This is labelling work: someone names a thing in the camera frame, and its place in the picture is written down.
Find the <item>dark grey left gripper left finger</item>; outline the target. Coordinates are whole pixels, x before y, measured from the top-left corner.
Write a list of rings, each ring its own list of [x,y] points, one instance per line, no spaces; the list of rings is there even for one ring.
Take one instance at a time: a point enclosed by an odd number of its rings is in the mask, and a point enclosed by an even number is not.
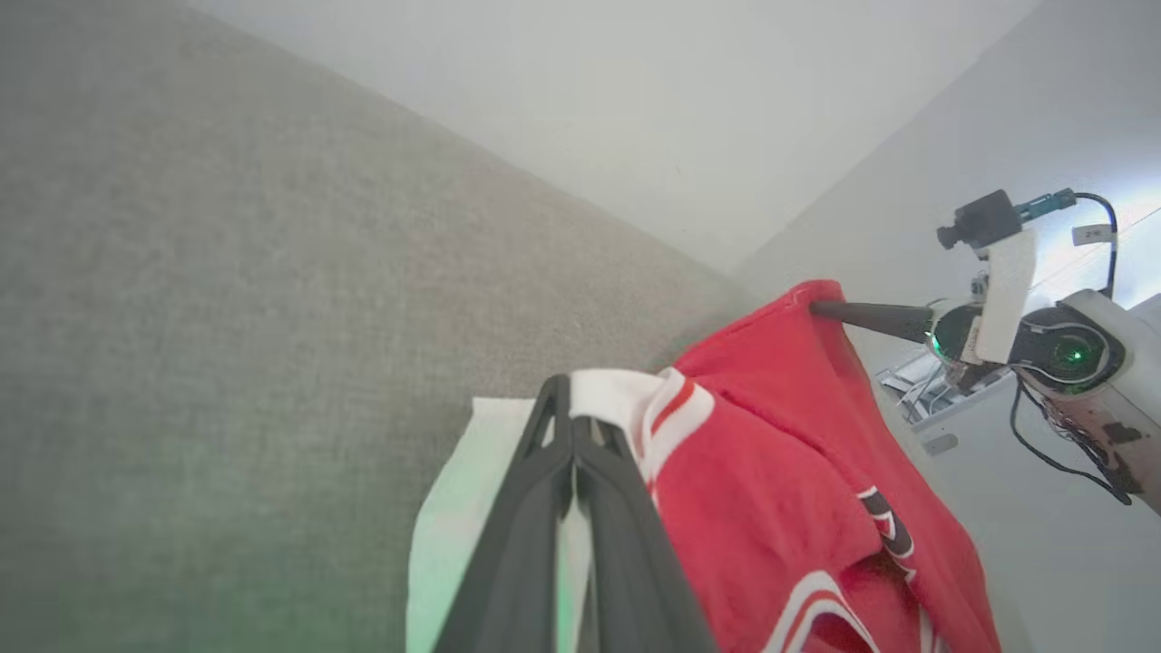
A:
[[[570,381],[549,376],[454,596],[435,652],[554,652],[557,533],[574,497]]]

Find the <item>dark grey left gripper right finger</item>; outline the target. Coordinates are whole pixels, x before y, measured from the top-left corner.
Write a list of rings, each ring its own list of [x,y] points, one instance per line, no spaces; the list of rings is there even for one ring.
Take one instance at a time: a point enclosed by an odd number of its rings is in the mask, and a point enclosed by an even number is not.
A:
[[[593,541],[590,603],[599,650],[715,652],[626,435],[598,419],[574,425],[580,503]]]

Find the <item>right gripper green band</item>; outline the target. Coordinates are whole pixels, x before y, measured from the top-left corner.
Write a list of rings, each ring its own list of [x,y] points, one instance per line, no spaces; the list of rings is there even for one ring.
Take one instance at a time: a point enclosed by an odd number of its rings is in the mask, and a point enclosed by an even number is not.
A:
[[[901,340],[923,344],[929,340],[933,356],[944,361],[967,361],[962,352],[969,349],[971,330],[982,314],[978,303],[949,307],[911,307],[887,303],[814,301],[813,315],[860,326]]]

